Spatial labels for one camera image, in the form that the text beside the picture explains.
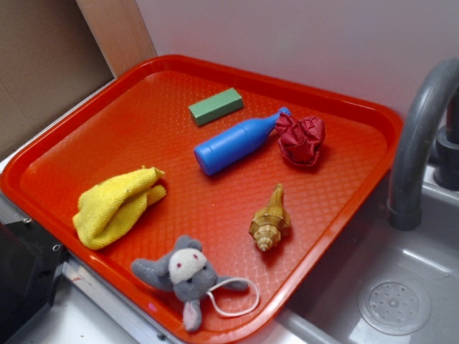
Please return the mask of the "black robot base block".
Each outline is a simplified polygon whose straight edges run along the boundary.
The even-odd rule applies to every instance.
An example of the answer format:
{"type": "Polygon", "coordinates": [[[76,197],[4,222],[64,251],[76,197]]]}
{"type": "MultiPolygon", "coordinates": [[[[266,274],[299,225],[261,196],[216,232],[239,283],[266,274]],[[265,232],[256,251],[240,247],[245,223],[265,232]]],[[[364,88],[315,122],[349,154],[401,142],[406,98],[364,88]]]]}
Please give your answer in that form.
{"type": "Polygon", "coordinates": [[[37,222],[1,225],[1,342],[10,343],[54,303],[66,255],[37,222]]]}

